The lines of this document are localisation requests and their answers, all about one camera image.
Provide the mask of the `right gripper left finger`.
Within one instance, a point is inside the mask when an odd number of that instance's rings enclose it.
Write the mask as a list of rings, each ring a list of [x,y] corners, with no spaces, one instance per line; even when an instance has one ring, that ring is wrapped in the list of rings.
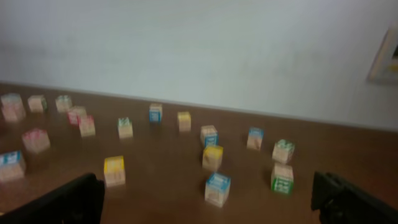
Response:
[[[97,224],[101,222],[104,194],[104,182],[88,173],[1,215],[1,224]]]

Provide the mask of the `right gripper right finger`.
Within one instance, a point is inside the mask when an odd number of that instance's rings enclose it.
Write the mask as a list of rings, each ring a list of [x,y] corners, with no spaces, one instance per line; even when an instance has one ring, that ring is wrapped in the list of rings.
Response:
[[[329,172],[314,173],[310,207],[321,224],[397,224],[397,210]]]

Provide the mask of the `yellow letter U block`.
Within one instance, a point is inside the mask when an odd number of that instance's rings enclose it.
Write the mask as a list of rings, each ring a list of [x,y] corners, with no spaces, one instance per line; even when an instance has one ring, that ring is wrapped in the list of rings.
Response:
[[[124,157],[108,157],[104,160],[104,179],[107,187],[124,185],[126,183],[126,173]]]

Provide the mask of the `green side wooden block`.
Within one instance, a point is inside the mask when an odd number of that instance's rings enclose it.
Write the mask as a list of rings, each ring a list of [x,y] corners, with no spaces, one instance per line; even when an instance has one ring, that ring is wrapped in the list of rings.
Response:
[[[290,195],[294,186],[292,166],[275,163],[271,174],[271,190]]]

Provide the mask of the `red letter O block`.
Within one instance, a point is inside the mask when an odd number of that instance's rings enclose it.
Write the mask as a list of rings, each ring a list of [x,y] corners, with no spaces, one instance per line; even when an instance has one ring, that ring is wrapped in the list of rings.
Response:
[[[46,130],[32,129],[22,135],[22,141],[28,152],[40,153],[50,148],[50,139]]]

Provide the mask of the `blue letter P block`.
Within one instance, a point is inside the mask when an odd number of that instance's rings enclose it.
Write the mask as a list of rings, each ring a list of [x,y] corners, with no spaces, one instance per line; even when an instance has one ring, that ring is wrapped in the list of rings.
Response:
[[[25,160],[21,151],[1,154],[1,182],[23,178],[25,170]]]

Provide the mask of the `green letter J block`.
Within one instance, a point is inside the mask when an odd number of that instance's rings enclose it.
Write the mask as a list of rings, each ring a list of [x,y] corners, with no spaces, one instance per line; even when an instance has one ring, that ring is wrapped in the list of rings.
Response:
[[[272,158],[277,162],[287,164],[291,160],[294,150],[295,144],[293,142],[281,139],[274,145]]]

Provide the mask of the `red tilted A block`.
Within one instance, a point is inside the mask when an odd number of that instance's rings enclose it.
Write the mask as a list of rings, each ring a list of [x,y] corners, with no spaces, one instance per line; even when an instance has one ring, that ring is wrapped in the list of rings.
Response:
[[[78,118],[78,126],[81,137],[94,136],[96,134],[95,122],[92,115],[84,115]]]

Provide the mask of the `green letter Z block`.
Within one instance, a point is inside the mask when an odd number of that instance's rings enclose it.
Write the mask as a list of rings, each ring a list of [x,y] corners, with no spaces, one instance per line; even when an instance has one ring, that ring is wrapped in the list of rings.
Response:
[[[118,119],[118,133],[120,139],[133,137],[132,122],[128,117]]]

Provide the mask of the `red I side block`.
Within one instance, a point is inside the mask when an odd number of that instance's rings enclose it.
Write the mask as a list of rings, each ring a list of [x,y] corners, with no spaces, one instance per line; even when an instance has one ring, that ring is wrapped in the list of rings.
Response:
[[[84,106],[73,106],[67,111],[69,123],[74,126],[79,125],[81,116],[86,116],[86,108]]]

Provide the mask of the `green letter L block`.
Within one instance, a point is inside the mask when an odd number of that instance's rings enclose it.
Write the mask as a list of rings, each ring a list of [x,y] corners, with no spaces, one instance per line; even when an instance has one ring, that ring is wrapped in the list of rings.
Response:
[[[55,103],[59,113],[66,113],[72,107],[72,99],[68,95],[58,96]]]

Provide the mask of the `plain wooden block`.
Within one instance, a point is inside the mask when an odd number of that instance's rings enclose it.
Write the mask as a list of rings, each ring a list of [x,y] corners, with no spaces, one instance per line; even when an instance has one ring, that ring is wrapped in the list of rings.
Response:
[[[44,113],[47,111],[47,101],[44,95],[32,95],[28,98],[29,109],[32,113]]]

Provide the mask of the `blue letter K block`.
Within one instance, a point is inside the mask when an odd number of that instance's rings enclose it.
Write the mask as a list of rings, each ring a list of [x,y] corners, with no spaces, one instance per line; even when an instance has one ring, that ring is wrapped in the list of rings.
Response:
[[[264,131],[260,128],[251,127],[248,132],[247,148],[260,151]]]

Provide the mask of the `red letter A block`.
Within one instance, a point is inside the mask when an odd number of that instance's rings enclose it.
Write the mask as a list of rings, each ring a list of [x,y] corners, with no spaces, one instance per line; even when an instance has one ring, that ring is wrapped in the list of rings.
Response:
[[[20,94],[8,93],[1,96],[2,114],[7,122],[14,123],[25,118],[26,112]]]

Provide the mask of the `blue side wooden block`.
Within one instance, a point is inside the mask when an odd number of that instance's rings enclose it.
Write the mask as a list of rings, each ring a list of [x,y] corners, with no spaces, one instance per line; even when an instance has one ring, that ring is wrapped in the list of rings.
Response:
[[[162,121],[162,105],[152,103],[149,106],[149,121],[153,123],[160,123]]]

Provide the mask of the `blue letter S block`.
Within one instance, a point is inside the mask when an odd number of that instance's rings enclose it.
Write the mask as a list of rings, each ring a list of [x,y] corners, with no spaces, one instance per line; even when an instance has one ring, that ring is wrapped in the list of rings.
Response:
[[[217,207],[222,207],[228,199],[231,178],[214,172],[206,181],[205,201]]]

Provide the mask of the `yellow block far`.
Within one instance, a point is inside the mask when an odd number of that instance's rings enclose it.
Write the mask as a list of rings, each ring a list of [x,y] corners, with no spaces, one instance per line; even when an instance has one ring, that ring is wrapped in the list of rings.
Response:
[[[177,113],[178,128],[180,132],[191,130],[191,115],[188,111]]]

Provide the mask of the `yellow block right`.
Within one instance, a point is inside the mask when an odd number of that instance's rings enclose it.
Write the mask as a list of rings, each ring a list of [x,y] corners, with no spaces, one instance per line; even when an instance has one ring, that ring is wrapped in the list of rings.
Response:
[[[222,163],[223,147],[221,146],[207,146],[203,150],[202,168],[217,171]]]

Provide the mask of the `blue side tilted block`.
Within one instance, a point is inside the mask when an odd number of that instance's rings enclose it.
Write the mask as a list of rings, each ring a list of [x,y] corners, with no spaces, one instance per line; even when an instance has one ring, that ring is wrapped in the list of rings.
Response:
[[[203,147],[218,145],[218,132],[213,125],[202,126],[200,139]]]

